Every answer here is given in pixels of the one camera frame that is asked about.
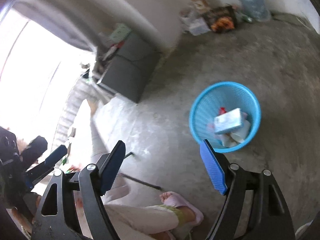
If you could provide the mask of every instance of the concrete floor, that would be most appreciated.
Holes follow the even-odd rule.
[[[204,214],[194,239],[205,239],[224,197],[214,190],[191,136],[188,117],[197,95],[219,81],[249,87],[262,109],[259,132],[245,148],[226,154],[249,171],[270,169],[289,206],[295,229],[320,210],[320,38],[283,22],[242,25],[225,34],[183,35],[155,70],[139,104],[114,98],[96,122],[108,148],[123,140],[123,172],[185,196]],[[130,182],[118,200],[160,204],[159,192]]]

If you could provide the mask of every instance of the black package with orange picture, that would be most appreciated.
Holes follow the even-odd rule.
[[[233,30],[237,26],[235,11],[232,6],[217,7],[204,14],[202,17],[208,27],[216,33],[223,33]]]

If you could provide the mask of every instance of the pink slipper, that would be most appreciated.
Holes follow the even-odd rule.
[[[172,195],[168,197],[163,204],[167,206],[172,206],[172,207],[182,207],[182,206],[187,206],[190,208],[195,214],[196,214],[196,219],[193,222],[189,222],[189,225],[192,226],[198,226],[201,224],[203,220],[203,214],[200,210],[198,210],[195,206],[191,205],[187,200],[185,200],[181,195],[178,193],[175,193],[173,191],[168,191],[168,193],[171,193]]]
[[[170,237],[170,240],[176,240],[176,238],[173,236],[173,234],[171,234],[171,232],[170,231],[165,231],[167,234],[168,234],[168,236]]]

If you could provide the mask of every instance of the blue gripper pad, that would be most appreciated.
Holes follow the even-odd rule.
[[[224,195],[228,190],[225,182],[225,173],[214,156],[213,150],[206,143],[206,140],[200,144],[200,155],[214,188],[221,195]]]

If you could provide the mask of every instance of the metal screw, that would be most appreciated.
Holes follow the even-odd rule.
[[[236,170],[239,169],[239,165],[238,165],[238,164],[235,164],[235,163],[232,163],[232,164],[230,165],[230,168],[231,168],[232,170],[236,171]]]
[[[264,170],[264,171],[263,171],[263,174],[266,175],[266,176],[270,176],[270,175],[271,175],[271,171],[269,171],[269,170]]]
[[[54,172],[54,175],[55,176],[60,176],[62,174],[62,170],[56,170],[55,172]]]
[[[94,164],[89,164],[89,165],[87,166],[87,170],[88,170],[88,171],[93,171],[95,168],[96,168],[96,165],[94,165]]]

